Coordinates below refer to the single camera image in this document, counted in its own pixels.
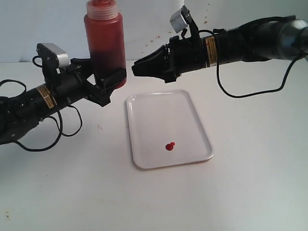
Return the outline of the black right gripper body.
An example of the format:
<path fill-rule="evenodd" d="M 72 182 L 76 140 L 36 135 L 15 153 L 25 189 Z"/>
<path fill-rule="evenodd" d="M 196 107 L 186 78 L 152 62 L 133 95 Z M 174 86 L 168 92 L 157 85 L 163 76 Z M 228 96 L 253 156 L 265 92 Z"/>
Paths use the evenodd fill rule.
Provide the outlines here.
<path fill-rule="evenodd" d="M 163 71 L 165 83 L 175 82 L 183 73 L 207 67 L 207 53 L 199 36 L 186 39 L 174 36 L 167 47 L 167 69 Z"/>

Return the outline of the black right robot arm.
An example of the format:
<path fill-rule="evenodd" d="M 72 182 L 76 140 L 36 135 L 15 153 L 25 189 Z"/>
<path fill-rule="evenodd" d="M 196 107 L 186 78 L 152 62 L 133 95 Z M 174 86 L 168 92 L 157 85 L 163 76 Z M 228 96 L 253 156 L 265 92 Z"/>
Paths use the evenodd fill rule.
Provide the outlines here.
<path fill-rule="evenodd" d="M 137 60 L 137 77 L 174 82 L 183 73 L 234 62 L 292 60 L 308 50 L 308 23 L 295 16 L 257 19 L 234 29 L 216 29 L 201 37 L 194 21 L 185 26 L 189 38 L 171 37 L 153 53 Z"/>

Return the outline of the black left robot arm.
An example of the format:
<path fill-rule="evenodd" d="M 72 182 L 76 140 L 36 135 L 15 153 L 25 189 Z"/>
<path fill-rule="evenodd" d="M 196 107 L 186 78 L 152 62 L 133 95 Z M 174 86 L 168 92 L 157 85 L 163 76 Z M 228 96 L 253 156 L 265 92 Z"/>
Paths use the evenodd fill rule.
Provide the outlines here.
<path fill-rule="evenodd" d="M 110 96 L 125 80 L 125 68 L 118 68 L 91 84 L 90 59 L 72 59 L 67 67 L 51 68 L 44 64 L 45 83 L 24 90 L 14 97 L 0 98 L 0 142 L 17 142 L 45 118 L 86 99 L 101 107 L 111 102 Z"/>

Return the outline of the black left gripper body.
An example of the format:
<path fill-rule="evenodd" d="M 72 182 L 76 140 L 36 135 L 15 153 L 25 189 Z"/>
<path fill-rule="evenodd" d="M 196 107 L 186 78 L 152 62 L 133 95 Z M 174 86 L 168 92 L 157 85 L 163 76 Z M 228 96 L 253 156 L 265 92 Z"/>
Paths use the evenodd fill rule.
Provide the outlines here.
<path fill-rule="evenodd" d="M 60 85 L 54 90 L 59 106 L 68 106 L 81 99 L 87 100 L 87 80 L 70 71 L 70 65 L 60 68 Z"/>

